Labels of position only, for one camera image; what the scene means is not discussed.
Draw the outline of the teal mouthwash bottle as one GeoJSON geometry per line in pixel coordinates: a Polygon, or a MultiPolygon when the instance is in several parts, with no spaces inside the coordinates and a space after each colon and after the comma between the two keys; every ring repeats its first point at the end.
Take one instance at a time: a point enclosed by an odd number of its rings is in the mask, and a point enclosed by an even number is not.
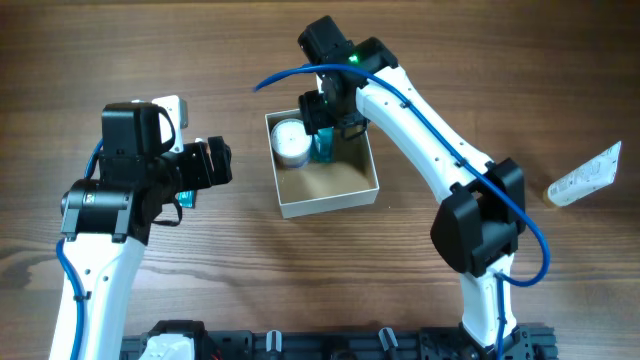
{"type": "Polygon", "coordinates": [[[333,161],[333,143],[334,129],[331,127],[319,129],[313,135],[313,159],[319,163],[331,163],[333,161]]]}

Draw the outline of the white round jar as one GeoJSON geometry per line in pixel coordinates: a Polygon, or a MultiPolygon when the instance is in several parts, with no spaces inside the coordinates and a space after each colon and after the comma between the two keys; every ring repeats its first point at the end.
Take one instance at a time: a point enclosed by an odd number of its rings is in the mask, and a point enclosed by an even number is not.
{"type": "Polygon", "coordinates": [[[301,120],[287,118],[278,122],[271,130],[270,140],[275,159],[284,168],[299,168],[309,162],[312,137],[301,120]]]}

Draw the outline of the white lotion tube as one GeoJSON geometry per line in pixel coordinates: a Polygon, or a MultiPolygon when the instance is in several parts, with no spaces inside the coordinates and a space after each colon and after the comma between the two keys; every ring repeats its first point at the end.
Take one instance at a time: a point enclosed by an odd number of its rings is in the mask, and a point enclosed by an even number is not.
{"type": "Polygon", "coordinates": [[[565,207],[612,184],[617,174],[621,146],[622,142],[618,141],[553,182],[543,192],[544,201],[554,207],[565,207]]]}

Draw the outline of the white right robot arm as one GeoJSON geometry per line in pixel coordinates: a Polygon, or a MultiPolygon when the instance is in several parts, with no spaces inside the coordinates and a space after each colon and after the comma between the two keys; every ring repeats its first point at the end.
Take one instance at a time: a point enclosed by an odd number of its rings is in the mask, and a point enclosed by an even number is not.
{"type": "Polygon", "coordinates": [[[375,37],[347,39],[325,16],[298,38],[318,87],[300,95],[305,130],[380,128],[409,159],[439,204],[431,240],[460,275],[461,326],[486,355],[515,345],[511,267],[527,229],[524,175],[512,160],[493,161],[458,135],[415,90],[395,55],[375,37]]]}

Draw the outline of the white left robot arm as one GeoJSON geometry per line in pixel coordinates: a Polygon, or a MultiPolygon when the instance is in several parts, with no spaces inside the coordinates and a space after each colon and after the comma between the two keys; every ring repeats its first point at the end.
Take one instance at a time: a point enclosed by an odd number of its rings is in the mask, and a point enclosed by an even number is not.
{"type": "Polygon", "coordinates": [[[150,102],[112,103],[101,115],[102,141],[83,178],[61,199],[56,256],[64,285],[50,356],[116,359],[135,275],[166,204],[177,194],[227,184],[231,149],[220,136],[173,150],[161,124],[168,111],[150,102]]]}

